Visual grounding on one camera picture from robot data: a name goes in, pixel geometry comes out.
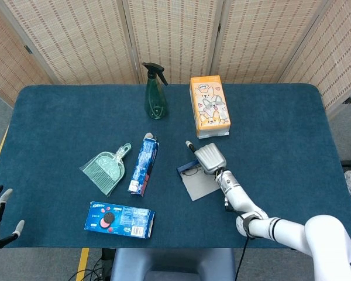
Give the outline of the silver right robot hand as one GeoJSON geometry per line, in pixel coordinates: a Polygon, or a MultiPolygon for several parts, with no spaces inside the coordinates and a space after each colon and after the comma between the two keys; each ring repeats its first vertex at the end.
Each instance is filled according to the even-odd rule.
{"type": "Polygon", "coordinates": [[[217,170],[226,167],[226,159],[216,144],[210,143],[199,149],[196,149],[188,140],[185,144],[193,152],[206,174],[215,174],[217,170]]]}

